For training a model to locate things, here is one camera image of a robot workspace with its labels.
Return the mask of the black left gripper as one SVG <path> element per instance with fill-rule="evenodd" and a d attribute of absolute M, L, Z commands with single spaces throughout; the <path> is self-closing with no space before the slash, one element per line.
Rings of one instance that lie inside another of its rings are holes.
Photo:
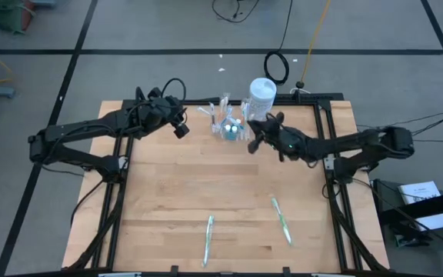
<path fill-rule="evenodd" d="M 146 105 L 152 112 L 163 121 L 172 125 L 179 123 L 179 116 L 183 117 L 187 108 L 179 111 L 179 99 L 175 96 L 164 96 L 160 88 L 153 88 L 148 93 L 148 103 Z"/>

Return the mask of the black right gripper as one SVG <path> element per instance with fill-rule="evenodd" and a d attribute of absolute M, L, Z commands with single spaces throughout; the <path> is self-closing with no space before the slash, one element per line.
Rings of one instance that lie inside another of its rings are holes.
<path fill-rule="evenodd" d="M 266 142 L 278 152 L 278 159 L 299 160 L 302 132 L 277 122 L 249 120 L 248 125 L 255 134 L 267 132 Z"/>

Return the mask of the clear acrylic organizer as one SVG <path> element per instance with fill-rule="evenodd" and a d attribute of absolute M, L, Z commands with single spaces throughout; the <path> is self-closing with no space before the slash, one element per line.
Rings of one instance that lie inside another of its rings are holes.
<path fill-rule="evenodd" d="M 213 133 L 214 135 L 219 135 L 222 139 L 224 139 L 222 133 L 223 133 L 223 128 L 225 127 L 225 125 L 227 125 L 227 124 L 225 124 L 225 118 L 226 118 L 226 115 L 223 116 L 223 115 L 221 114 L 221 112 L 218 111 L 217 109 L 215 109 L 215 111 L 216 111 L 216 121 L 217 121 L 217 125 L 216 125 L 215 127 L 212 127 L 212 124 L 210 123 L 211 129 L 212 129 L 212 133 Z M 239 126 L 240 126 L 240 129 L 241 129 L 241 138 L 240 138 L 239 140 L 237 140 L 237 141 L 245 141 L 245 140 L 242 138 L 242 130 L 243 130 L 243 128 L 241 127 L 241 120 L 242 120 L 241 109 L 238 108 L 237 110 L 235 110 L 235 109 L 233 108 L 232 117 L 233 117 L 234 120 L 235 120 L 235 122 L 234 122 L 232 125 L 239 125 Z"/>

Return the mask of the white disinfectant wipes canister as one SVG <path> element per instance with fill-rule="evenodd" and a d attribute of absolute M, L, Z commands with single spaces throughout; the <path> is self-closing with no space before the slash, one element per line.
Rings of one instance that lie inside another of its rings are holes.
<path fill-rule="evenodd" d="M 254 120 L 265 120 L 271 110 L 277 92 L 276 84 L 268 78 L 256 78 L 249 86 L 248 114 Z"/>

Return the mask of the black cart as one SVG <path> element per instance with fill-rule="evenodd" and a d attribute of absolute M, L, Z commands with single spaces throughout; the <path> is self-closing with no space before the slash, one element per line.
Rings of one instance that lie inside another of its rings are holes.
<path fill-rule="evenodd" d="M 435 182 L 371 182 L 379 223 L 397 247 L 443 251 L 443 190 Z"/>

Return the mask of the green bag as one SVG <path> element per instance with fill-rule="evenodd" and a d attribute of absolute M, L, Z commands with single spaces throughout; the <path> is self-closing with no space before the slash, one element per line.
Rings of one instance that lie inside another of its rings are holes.
<path fill-rule="evenodd" d="M 25 34 L 35 16 L 35 5 L 30 0 L 0 0 L 0 30 Z"/>

